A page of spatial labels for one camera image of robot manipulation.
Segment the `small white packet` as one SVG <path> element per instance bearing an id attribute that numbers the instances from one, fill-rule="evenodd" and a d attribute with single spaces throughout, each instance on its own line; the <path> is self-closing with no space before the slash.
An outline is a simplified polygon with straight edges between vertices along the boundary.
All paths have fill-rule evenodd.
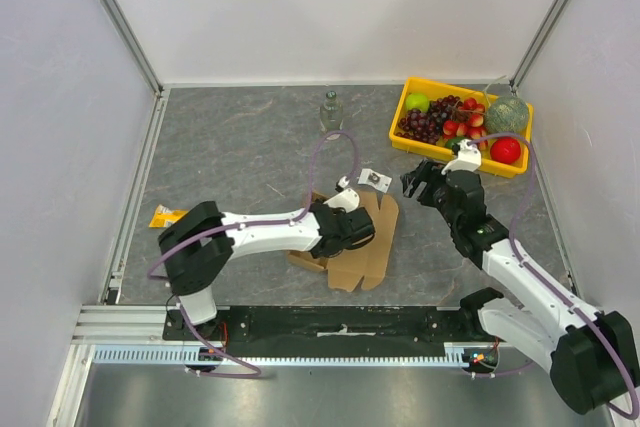
<path id="1" fill-rule="evenodd" d="M 391 177 L 370 168 L 363 168 L 358 177 L 359 185 L 372 187 L 383 194 L 388 192 L 391 183 Z"/>

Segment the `brown cardboard box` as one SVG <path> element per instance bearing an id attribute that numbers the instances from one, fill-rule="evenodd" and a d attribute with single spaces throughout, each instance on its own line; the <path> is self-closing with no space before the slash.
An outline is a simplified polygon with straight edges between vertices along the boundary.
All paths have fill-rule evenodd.
<path id="1" fill-rule="evenodd" d="M 364 247 L 345 250 L 333 258 L 314 259 L 307 252 L 288 251 L 286 259 L 294 266 L 316 273 L 326 273 L 328 287 L 352 292 L 357 287 L 370 291 L 381 284 L 391 255 L 399 206 L 389 194 L 381 197 L 374 191 L 357 190 L 359 206 L 373 221 L 375 236 Z"/>

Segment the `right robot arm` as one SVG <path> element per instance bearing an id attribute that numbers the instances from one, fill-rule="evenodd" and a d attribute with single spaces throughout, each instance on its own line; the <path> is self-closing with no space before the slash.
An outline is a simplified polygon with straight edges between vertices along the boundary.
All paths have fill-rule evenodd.
<path id="1" fill-rule="evenodd" d="M 465 297 L 460 333 L 473 341 L 489 334 L 518 349 L 578 414 L 628 395 L 631 409 L 624 416 L 638 419 L 639 362 L 627 319 L 580 299 L 527 254 L 488 213 L 477 173 L 424 160 L 401 182 L 405 197 L 440 213 L 456 250 L 518 300 L 512 304 L 491 288 Z"/>

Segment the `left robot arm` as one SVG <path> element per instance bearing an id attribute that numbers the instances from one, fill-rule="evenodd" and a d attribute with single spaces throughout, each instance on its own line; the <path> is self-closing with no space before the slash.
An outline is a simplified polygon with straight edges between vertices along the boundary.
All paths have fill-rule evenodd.
<path id="1" fill-rule="evenodd" d="M 329 258 L 357 250 L 374 237 L 373 220 L 363 207 L 348 211 L 313 202 L 286 213 L 240 215 L 206 201 L 159 235 L 159 262 L 186 311 L 185 329 L 198 340 L 208 340 L 220 325 L 212 284 L 229 261 L 274 251 Z"/>

